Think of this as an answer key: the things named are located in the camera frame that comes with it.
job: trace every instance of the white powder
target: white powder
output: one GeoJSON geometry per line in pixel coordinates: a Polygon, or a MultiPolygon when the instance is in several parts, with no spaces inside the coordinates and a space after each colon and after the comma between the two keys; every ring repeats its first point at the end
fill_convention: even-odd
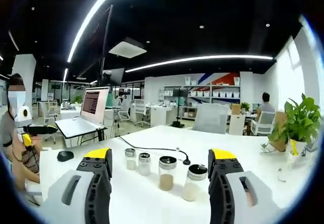
{"type": "Polygon", "coordinates": [[[184,185],[184,191],[182,197],[187,200],[187,201],[195,201],[198,197],[199,194],[199,187],[192,183],[192,182],[187,182],[184,185]]]}
{"type": "Polygon", "coordinates": [[[147,176],[151,173],[151,166],[150,164],[140,164],[138,167],[138,171],[141,175],[147,176]]]}
{"type": "Polygon", "coordinates": [[[127,160],[126,161],[126,168],[128,170],[135,170],[136,169],[136,162],[134,160],[127,160]]]}

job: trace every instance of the glass jar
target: glass jar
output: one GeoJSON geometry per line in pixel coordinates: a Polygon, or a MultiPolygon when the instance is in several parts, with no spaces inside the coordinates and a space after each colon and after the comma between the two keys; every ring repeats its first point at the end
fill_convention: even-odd
{"type": "Polygon", "coordinates": [[[128,170],[136,169],[136,151],[133,148],[127,148],[125,150],[125,160],[126,160],[126,168],[128,170]]]}
{"type": "Polygon", "coordinates": [[[184,185],[182,198],[187,201],[195,201],[202,191],[203,180],[207,176],[207,168],[194,164],[188,169],[186,184],[184,185]]]}
{"type": "Polygon", "coordinates": [[[151,173],[151,157],[149,153],[138,155],[138,172],[143,176],[148,176],[151,173]]]}
{"type": "Polygon", "coordinates": [[[159,161],[158,175],[159,188],[163,191],[169,191],[173,188],[175,169],[177,159],[174,157],[163,156],[159,161]]]}

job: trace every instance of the seated man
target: seated man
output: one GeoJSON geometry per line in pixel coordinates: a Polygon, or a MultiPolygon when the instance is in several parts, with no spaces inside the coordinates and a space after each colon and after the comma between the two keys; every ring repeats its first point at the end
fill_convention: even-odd
{"type": "Polygon", "coordinates": [[[25,189],[25,179],[39,183],[39,153],[42,150],[42,140],[32,137],[33,147],[27,151],[20,142],[15,127],[14,118],[17,113],[17,102],[12,98],[25,100],[25,87],[19,74],[13,74],[7,83],[8,111],[0,122],[0,145],[4,155],[12,163],[11,170],[15,184],[19,189],[25,189]]]}
{"type": "Polygon", "coordinates": [[[262,94],[262,100],[263,100],[263,104],[258,108],[256,121],[259,120],[262,111],[269,111],[271,113],[274,113],[274,107],[269,103],[270,95],[264,92],[262,94]]]}
{"type": "MultiPolygon", "coordinates": [[[[275,112],[274,107],[269,103],[270,101],[270,95],[266,92],[262,94],[262,100],[263,104],[259,106],[257,111],[257,117],[255,119],[256,122],[259,121],[260,115],[262,111],[269,111],[269,112],[275,112]]],[[[247,124],[247,135],[251,134],[251,122],[248,122],[247,124]]]]}

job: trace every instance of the face mask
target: face mask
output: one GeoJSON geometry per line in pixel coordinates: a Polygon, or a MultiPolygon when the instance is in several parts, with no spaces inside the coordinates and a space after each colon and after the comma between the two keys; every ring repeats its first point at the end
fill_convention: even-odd
{"type": "Polygon", "coordinates": [[[17,109],[25,104],[25,91],[8,91],[8,99],[12,108],[13,117],[17,115],[17,109]]]}

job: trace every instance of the silver jar lid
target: silver jar lid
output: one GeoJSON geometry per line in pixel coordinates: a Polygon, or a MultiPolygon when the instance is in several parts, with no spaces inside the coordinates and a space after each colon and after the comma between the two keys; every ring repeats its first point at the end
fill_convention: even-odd
{"type": "Polygon", "coordinates": [[[138,155],[138,160],[140,162],[150,162],[151,157],[149,153],[141,153],[138,155]]]}
{"type": "Polygon", "coordinates": [[[159,166],[164,170],[175,169],[177,167],[177,159],[169,156],[160,157],[159,166]]]}
{"type": "Polygon", "coordinates": [[[194,181],[202,181],[207,176],[207,167],[203,165],[194,164],[188,169],[188,178],[194,181]]]}
{"type": "Polygon", "coordinates": [[[127,148],[125,150],[125,156],[127,157],[135,157],[136,156],[136,151],[134,148],[127,148]]]}

